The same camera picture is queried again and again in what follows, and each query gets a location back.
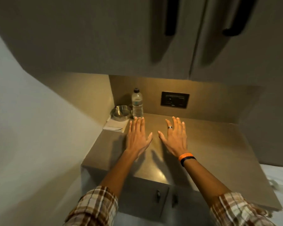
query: orange wristband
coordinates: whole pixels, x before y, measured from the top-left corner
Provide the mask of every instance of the orange wristband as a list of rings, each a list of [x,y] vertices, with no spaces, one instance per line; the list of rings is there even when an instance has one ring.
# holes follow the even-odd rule
[[[184,154],[182,154],[181,156],[178,157],[179,162],[180,162],[183,158],[185,158],[185,157],[187,157],[187,156],[193,156],[193,154],[192,154],[192,153],[184,153]]]

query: black wristband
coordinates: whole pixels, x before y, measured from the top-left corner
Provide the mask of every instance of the black wristband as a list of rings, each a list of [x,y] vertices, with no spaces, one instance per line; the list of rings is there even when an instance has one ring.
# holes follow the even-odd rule
[[[187,160],[187,159],[196,159],[194,156],[187,156],[187,157],[184,157],[182,160],[180,160],[180,163],[181,163],[181,165],[184,167],[184,165],[183,165],[183,163],[184,163],[184,161],[185,160]]]

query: upper cabinet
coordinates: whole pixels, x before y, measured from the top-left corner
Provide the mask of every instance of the upper cabinet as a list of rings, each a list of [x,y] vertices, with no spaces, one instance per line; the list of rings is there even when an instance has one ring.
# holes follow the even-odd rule
[[[188,79],[205,0],[0,0],[27,71]]]
[[[208,0],[190,79],[263,86],[281,77],[283,0]]]

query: hand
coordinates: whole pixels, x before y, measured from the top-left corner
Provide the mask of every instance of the hand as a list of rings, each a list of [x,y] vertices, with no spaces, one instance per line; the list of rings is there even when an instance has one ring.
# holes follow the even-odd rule
[[[173,118],[173,128],[168,129],[167,139],[162,132],[158,131],[158,136],[166,145],[166,148],[177,158],[184,153],[188,153],[188,146],[186,142],[186,126],[184,122],[181,123],[179,118]],[[167,126],[172,126],[171,122],[166,119]]]
[[[129,132],[127,135],[126,151],[134,154],[138,158],[150,145],[152,133],[146,139],[144,118],[135,117],[130,121]]]

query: backsplash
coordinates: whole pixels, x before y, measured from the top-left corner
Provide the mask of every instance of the backsplash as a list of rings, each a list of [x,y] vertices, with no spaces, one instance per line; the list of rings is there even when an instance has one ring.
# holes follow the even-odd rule
[[[258,86],[228,86],[189,80],[142,78],[110,75],[115,105],[130,105],[135,87],[144,99],[144,113],[192,118],[208,121],[238,123],[256,102]],[[161,92],[189,94],[186,109],[161,106]]]

